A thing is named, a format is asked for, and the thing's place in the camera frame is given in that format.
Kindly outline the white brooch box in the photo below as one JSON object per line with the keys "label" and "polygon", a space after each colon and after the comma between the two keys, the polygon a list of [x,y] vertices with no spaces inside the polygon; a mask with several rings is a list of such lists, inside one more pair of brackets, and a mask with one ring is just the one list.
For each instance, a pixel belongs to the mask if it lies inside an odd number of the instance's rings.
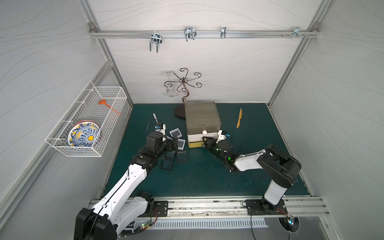
{"label": "white brooch box", "polygon": [[173,129],[173,130],[170,131],[170,136],[171,136],[172,138],[178,138],[178,139],[180,139],[183,135],[182,135],[180,129],[179,129],[179,128],[176,128],[176,129]]}
{"label": "white brooch box", "polygon": [[183,151],[186,141],[183,139],[178,139],[177,143],[178,143],[178,151]]}

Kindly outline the olive green drawer cabinet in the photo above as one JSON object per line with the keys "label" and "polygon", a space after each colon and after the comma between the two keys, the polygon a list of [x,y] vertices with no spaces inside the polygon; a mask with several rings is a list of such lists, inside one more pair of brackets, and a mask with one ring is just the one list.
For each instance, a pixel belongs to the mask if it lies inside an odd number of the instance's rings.
{"label": "olive green drawer cabinet", "polygon": [[188,147],[200,148],[203,138],[219,137],[221,119],[215,102],[185,105]]}

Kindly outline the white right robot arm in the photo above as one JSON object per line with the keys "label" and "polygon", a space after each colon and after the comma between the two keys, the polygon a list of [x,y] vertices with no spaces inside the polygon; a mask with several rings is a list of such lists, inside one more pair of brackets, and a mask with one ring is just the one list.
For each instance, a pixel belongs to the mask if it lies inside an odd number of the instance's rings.
{"label": "white right robot arm", "polygon": [[204,147],[217,158],[230,172],[264,170],[271,182],[261,199],[261,206],[270,210],[278,208],[286,191],[296,183],[302,164],[294,157],[285,154],[274,145],[247,155],[236,155],[226,139],[203,137]]}

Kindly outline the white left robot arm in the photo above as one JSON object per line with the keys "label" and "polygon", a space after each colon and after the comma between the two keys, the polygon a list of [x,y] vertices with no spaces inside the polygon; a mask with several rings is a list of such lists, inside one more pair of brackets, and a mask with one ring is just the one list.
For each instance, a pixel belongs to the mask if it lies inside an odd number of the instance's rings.
{"label": "white left robot arm", "polygon": [[166,152],[178,150],[178,138],[152,132],[147,143],[132,158],[128,169],[114,187],[91,209],[83,208],[76,217],[75,240],[116,240],[137,217],[151,213],[154,197],[141,192],[126,205],[139,184],[158,164]]}

